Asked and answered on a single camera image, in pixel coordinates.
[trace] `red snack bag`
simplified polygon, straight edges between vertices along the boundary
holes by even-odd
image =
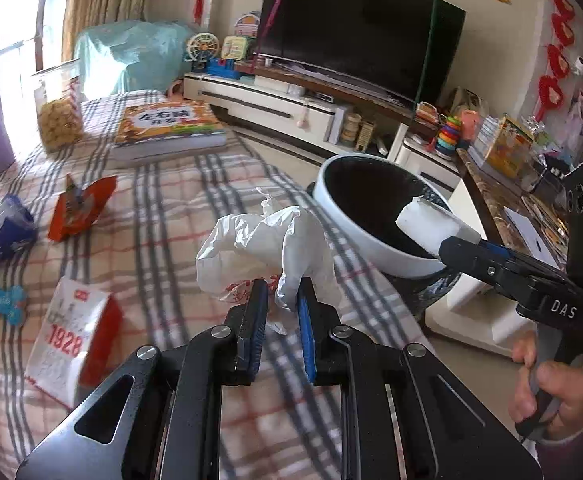
[[[89,229],[111,198],[117,181],[116,176],[106,176],[92,182],[85,190],[82,190],[76,186],[71,175],[68,174],[66,189],[56,202],[47,237],[59,242],[68,236]]]
[[[68,408],[104,374],[122,311],[113,294],[60,278],[24,377]]]

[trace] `round white pot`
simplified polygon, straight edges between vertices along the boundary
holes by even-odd
[[[414,256],[413,254],[406,253],[404,251],[398,250],[391,245],[383,242],[382,240],[371,235],[369,232],[360,227],[356,222],[354,222],[347,214],[343,212],[340,206],[337,205],[334,197],[327,189],[327,183],[325,182],[325,173],[330,171],[330,167],[333,164],[342,164],[338,162],[340,159],[345,157],[362,157],[365,159],[370,159],[367,164],[388,164],[392,166],[391,171],[398,170],[409,174],[413,178],[417,178],[422,181],[424,186],[427,186],[433,193],[435,193],[443,201],[447,207],[447,201],[444,197],[433,187],[429,186],[425,180],[420,178],[413,173],[396,166],[392,162],[387,161],[384,158],[380,158],[374,155],[367,155],[366,153],[346,153],[344,155],[337,155],[329,158],[318,173],[318,179],[316,180],[316,186],[314,188],[313,197],[319,205],[325,210],[329,215],[329,218],[334,221],[340,229],[342,229],[345,234],[350,237],[353,243],[356,245],[358,252],[367,258],[371,263],[378,267],[381,271],[391,274],[393,276],[399,276],[401,278],[424,278],[434,274],[442,269],[444,265],[439,260],[434,258],[424,258],[420,256]],[[373,199],[385,200],[387,193],[399,192],[403,186],[401,182],[378,182],[376,189],[369,189],[368,192],[373,194]],[[396,216],[391,219],[388,218],[386,222],[391,222],[393,228],[398,230],[395,224],[395,220],[398,217],[399,210],[396,212]]]

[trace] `blue snack bag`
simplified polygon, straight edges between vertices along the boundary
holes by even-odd
[[[13,256],[38,238],[31,213],[17,196],[8,194],[0,202],[0,261]]]

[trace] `human hand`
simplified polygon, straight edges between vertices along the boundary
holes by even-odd
[[[523,364],[509,404],[509,415],[518,423],[532,416],[537,408],[536,399],[529,387],[529,375],[536,361],[534,332],[525,333],[513,345],[511,358]],[[536,379],[541,390],[562,400],[558,413],[547,425],[547,438],[562,440],[582,430],[583,368],[572,368],[564,363],[545,361],[536,370]]]

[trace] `white foam block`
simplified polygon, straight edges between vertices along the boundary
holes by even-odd
[[[438,251],[450,236],[477,244],[480,233],[460,218],[422,197],[416,196],[396,218],[396,225],[425,251],[440,259]]]

